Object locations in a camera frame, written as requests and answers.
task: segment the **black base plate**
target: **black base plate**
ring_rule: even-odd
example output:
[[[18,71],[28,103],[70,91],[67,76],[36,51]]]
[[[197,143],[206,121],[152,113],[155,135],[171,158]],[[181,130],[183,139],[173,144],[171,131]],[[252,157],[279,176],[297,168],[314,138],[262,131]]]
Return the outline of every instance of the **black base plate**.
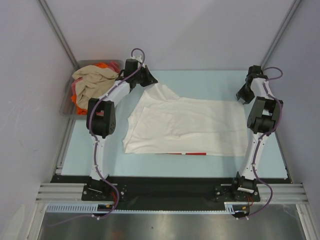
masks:
[[[87,180],[82,191],[82,201],[113,201],[111,186],[102,180],[94,180],[91,177]]]
[[[88,176],[54,175],[51,183],[87,184]],[[224,210],[224,201],[216,201],[215,186],[231,184],[233,178],[192,178],[192,177],[129,177],[110,176],[108,181],[117,184],[120,193],[119,210],[164,210],[164,211],[212,211]],[[263,178],[268,184],[290,184],[289,178]],[[101,201],[99,192],[86,196],[88,201]],[[255,202],[260,198],[252,196]],[[113,201],[106,195],[104,201]]]
[[[248,198],[251,197],[254,202],[260,202],[259,190],[256,188],[254,193],[248,193],[243,191],[232,191],[230,186],[215,186],[214,187],[215,198],[214,200],[220,202],[250,202]]]

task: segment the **gray wall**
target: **gray wall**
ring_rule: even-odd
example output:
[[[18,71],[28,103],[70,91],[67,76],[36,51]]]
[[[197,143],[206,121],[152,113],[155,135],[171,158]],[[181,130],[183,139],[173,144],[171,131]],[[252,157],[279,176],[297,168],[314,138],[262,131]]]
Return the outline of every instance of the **gray wall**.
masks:
[[[37,2],[1,1],[0,235],[21,204],[23,233],[30,224],[64,130],[59,105],[71,71]]]
[[[279,136],[285,159],[320,224],[320,1],[302,2],[268,65],[284,72],[270,85],[284,101]]]
[[[77,60],[146,53],[152,70],[247,70],[293,0],[47,0]]]

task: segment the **metal floor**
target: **metal floor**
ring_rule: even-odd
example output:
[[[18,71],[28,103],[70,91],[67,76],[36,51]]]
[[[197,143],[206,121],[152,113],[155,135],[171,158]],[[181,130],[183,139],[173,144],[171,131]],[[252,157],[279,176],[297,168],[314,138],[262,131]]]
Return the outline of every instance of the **metal floor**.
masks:
[[[305,240],[296,205],[269,205],[249,220],[217,214],[111,214],[97,221],[46,213],[38,240]]]

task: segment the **beige cloth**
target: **beige cloth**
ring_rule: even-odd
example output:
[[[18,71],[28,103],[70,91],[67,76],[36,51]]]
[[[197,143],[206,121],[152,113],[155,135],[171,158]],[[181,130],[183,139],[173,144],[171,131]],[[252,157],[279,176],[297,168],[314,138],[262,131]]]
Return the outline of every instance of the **beige cloth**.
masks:
[[[118,74],[110,68],[89,65],[77,70],[72,77],[75,80],[82,78],[75,84],[76,104],[81,109],[88,109],[89,99],[105,94],[114,85]]]

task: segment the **orange cloth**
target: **orange cloth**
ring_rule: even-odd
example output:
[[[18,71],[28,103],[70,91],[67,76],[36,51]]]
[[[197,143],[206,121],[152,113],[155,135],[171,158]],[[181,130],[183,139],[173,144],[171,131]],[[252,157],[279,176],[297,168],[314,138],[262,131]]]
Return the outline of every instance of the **orange cloth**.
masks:
[[[74,103],[74,105],[76,106],[76,114],[78,114],[78,115],[87,115],[88,110],[87,110],[87,109],[80,108],[80,107],[78,107],[78,105],[76,104],[76,102],[77,102],[77,95],[76,95],[76,94],[72,95],[71,101],[72,101],[72,102]]]
[[[101,69],[106,69],[108,67],[108,65],[104,62],[99,62],[99,63],[95,64],[95,66],[97,66]]]

